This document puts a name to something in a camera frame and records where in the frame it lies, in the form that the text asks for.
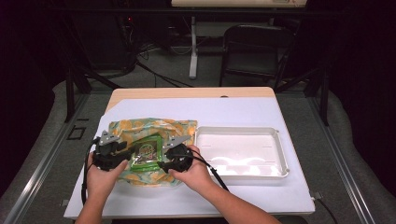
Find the gray carpet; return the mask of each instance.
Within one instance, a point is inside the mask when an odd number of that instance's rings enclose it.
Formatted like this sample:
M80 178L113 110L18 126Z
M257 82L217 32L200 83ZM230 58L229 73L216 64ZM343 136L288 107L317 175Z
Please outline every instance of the gray carpet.
M149 53L147 61L140 60L155 72L189 83L196 87L217 86L219 80L220 56L215 52L205 52L198 60L198 78L188 78L190 69L190 54L175 54L163 50L154 50ZM124 77L112 79L123 87L171 87L168 83L157 78L149 72L136 67ZM100 116L105 112L106 104L111 91L103 84L91 80L94 91L87 96L86 103L76 116L73 125L76 128L85 128L80 140L64 139L60 144L60 153L57 155L48 172L45 181L39 188L26 214L22 216L21 223L71 223L63 218L65 207L60 206L63 199L69 199L76 183L83 157L87 146L96 133ZM260 86L266 85L260 81L227 77L225 86ZM19 174L14 179L6 194L1 198L1 219L4 222L11 208L20 197L27 182L45 156L51 150L57 133L62 129L65 118L64 83L57 86L56 102L52 108L49 119L43 128L31 154L26 159ZM332 159L332 149L319 122L315 118L308 99L301 94L301 87L293 89L292 93L277 96L283 116L290 131L290 136L295 146L308 187L313 191L320 191L325 202L338 219L338 223L361 223L356 209L350 200L345 184ZM348 167L361 187L363 198L368 203L376 223L396 223L396 200L380 185L375 175L361 159L351 143L351 132L347 115L339 101L331 94L329 107L330 129L342 149ZM71 137L78 136L78 130ZM322 205L317 203L317 211L305 217L309 223L333 223L329 213Z

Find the dark background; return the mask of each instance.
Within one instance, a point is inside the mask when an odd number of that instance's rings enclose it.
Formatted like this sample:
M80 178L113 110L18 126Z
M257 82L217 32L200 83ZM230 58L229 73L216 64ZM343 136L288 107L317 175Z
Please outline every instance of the dark background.
M359 19L349 27L346 44L337 51L330 69L330 89L340 98L349 116L356 149L396 196L393 178L396 95L392 82L396 64L396 8L384 2L381 5L369 1L339 3L342 4L311 0L308 8L341 10L353 6L360 13ZM52 88L64 81L67 66L59 54L60 46L50 31L49 21L34 1L1 4L1 114L6 122L1 129L6 142L1 147L3 161L0 162L3 194L38 137L54 101ZM148 29L151 24L149 20L142 21L141 26ZM317 66L338 29L340 22L302 21L297 36L299 44L294 56L290 56L289 69L303 74ZM87 55L71 38L65 41L71 46L73 58L89 66Z

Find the metal tray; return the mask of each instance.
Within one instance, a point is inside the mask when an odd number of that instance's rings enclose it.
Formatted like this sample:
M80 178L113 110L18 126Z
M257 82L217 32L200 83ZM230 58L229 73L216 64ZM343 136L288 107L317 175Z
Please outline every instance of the metal tray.
M274 128L199 127L195 144L223 179L279 179L290 171Z

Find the chair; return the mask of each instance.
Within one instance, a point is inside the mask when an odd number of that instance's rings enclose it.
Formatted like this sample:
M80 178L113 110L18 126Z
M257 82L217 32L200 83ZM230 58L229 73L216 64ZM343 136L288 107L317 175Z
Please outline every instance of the chair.
M226 74L275 79L275 90L292 47L292 31L276 26L235 25L224 33L219 86Z

